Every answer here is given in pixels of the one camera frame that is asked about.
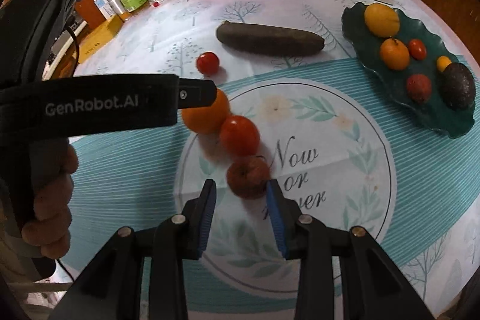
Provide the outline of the person's left hand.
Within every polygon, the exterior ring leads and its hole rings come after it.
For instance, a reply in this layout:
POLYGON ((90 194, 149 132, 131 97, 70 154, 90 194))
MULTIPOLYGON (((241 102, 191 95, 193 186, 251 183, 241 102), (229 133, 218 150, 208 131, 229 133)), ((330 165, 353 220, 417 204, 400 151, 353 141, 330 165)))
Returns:
POLYGON ((37 220, 24 225, 22 238, 27 244, 39 247, 43 257, 60 259, 70 248, 72 215, 68 203, 74 188, 72 174, 78 165, 77 153, 67 143, 60 174, 36 191, 33 207, 37 220))

